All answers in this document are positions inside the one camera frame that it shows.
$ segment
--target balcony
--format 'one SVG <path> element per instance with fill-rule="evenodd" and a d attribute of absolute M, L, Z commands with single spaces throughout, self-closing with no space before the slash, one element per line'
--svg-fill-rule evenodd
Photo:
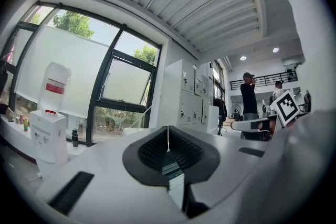
<path fill-rule="evenodd" d="M 283 83 L 298 81 L 298 76 L 295 71 L 283 72 L 278 74 L 271 74 L 267 76 L 255 77 L 256 87 L 275 86 L 275 82 L 280 80 Z M 240 90 L 240 85 L 244 80 L 230 81 L 231 90 Z"/>

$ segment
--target jeans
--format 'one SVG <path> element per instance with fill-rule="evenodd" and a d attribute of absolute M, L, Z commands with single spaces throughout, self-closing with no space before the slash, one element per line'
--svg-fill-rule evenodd
<path fill-rule="evenodd" d="M 244 113 L 243 117 L 244 121 L 251 121 L 256 120 L 258 118 L 258 115 L 257 113 Z M 241 132 L 240 138 L 260 141 L 260 135 L 258 135 L 257 133 Z"/>

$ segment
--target person in white shirt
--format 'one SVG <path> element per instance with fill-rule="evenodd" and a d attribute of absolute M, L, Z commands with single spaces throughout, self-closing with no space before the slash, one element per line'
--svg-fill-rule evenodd
<path fill-rule="evenodd" d="M 277 100 L 280 96 L 284 94 L 284 92 L 285 91 L 282 89 L 282 82 L 278 80 L 275 83 L 275 90 L 273 92 L 274 100 Z"/>

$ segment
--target man in black shirt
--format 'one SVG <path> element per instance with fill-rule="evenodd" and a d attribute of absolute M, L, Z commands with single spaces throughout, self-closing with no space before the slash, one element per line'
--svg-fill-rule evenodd
<path fill-rule="evenodd" d="M 253 78 L 254 75 L 248 72 L 244 73 L 243 80 L 245 83 L 240 85 L 240 91 L 242 92 L 243 96 L 243 104 L 244 104 L 244 111 L 243 117 L 244 121 L 255 120 L 257 118 L 257 100 L 256 95 L 254 93 L 254 87 L 256 84 L 256 80 Z M 246 133 L 243 132 L 243 136 L 245 139 L 253 140 L 259 139 L 259 137 L 255 137 L 253 133 Z"/>

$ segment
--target sky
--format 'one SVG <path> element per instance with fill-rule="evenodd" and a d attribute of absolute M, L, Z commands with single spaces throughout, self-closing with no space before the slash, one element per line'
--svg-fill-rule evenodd
<path fill-rule="evenodd" d="M 40 20 L 46 17 L 52 9 L 53 8 L 50 7 L 41 7 L 37 11 L 37 13 L 40 14 Z M 61 16 L 65 14 L 65 12 L 66 12 L 65 10 L 60 10 L 57 13 L 57 15 Z M 94 35 L 91 37 L 91 39 L 108 46 L 111 44 L 113 38 L 115 37 L 115 35 L 119 30 L 118 28 L 112 25 L 109 25 L 107 23 L 104 23 L 102 21 L 93 18 L 89 18 L 89 23 L 90 23 L 90 30 L 94 31 Z M 48 26 L 54 26 L 52 20 L 48 23 Z M 131 34 L 124 32 L 116 45 L 116 49 L 128 55 L 132 55 L 136 49 L 142 49 L 143 45 L 145 44 L 147 44 L 145 41 L 140 40 L 132 36 Z"/>

